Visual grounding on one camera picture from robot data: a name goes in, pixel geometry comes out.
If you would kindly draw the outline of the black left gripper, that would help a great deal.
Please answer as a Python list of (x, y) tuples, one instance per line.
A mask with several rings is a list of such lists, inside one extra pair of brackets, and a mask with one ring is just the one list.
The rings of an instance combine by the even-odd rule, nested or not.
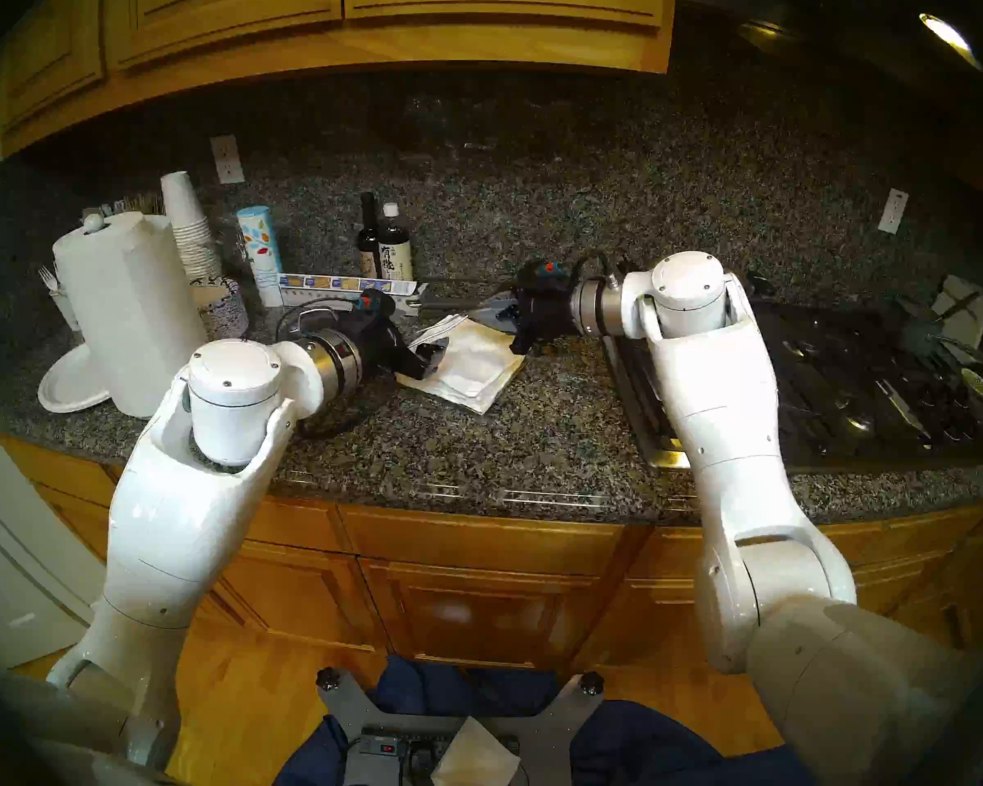
[(446, 351), (446, 343), (422, 343), (416, 345), (416, 352), (411, 350), (391, 318), (382, 312), (351, 312), (351, 342), (363, 382), (379, 371), (429, 379)]

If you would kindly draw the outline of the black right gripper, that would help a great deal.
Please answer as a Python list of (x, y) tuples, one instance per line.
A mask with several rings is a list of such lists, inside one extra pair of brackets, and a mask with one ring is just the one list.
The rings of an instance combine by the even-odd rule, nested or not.
[(482, 300), (473, 309), (473, 317), (493, 318), (492, 328), (516, 328), (510, 351), (525, 355), (536, 344), (578, 335), (571, 298), (572, 291), (567, 286), (518, 286), (512, 290), (511, 298)]

